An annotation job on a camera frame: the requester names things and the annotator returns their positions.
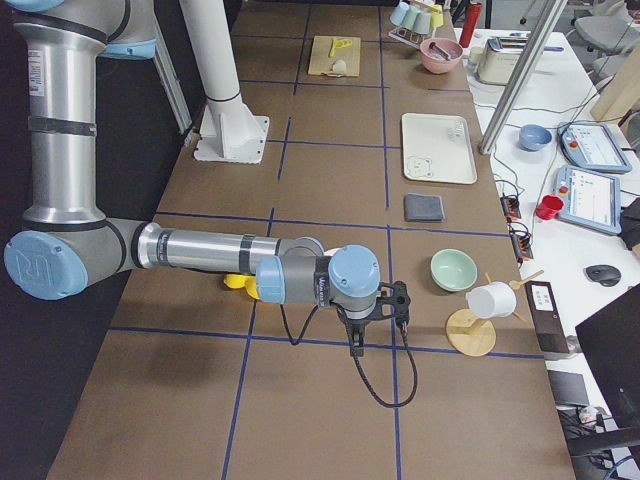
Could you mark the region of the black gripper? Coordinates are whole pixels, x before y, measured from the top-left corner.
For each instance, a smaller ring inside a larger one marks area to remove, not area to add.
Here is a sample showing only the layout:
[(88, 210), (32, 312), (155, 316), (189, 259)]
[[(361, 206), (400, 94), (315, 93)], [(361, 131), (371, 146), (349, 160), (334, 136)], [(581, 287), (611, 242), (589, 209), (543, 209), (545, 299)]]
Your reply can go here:
[(381, 282), (378, 290), (365, 298), (363, 307), (358, 307), (348, 297), (337, 305), (339, 319), (346, 326), (351, 356), (364, 355), (364, 335), (372, 322), (391, 321), (403, 336), (407, 334), (410, 322), (411, 298), (403, 281)]

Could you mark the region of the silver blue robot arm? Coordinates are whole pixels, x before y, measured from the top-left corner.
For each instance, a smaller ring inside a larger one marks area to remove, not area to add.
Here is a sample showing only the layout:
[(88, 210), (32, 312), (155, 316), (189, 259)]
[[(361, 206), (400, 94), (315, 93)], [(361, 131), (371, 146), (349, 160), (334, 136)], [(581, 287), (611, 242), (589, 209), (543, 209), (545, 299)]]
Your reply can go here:
[(25, 293), (60, 300), (134, 268), (183, 268), (248, 276), (265, 302), (334, 308), (356, 358), (369, 323), (392, 320), (406, 330), (406, 286), (382, 282), (378, 260), (364, 246), (327, 255), (310, 237), (186, 231), (107, 217), (95, 193), (96, 60), (152, 58), (154, 5), (14, 1), (11, 9), (28, 46), (33, 200), (4, 263)]

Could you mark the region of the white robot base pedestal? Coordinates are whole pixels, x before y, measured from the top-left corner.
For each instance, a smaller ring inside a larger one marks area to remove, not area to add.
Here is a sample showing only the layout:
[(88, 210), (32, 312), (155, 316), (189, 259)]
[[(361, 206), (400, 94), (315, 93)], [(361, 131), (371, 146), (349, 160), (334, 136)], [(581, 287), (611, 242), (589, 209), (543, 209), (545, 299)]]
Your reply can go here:
[(194, 157), (199, 161), (258, 164), (270, 119), (244, 103), (224, 3), (180, 3), (207, 104)]

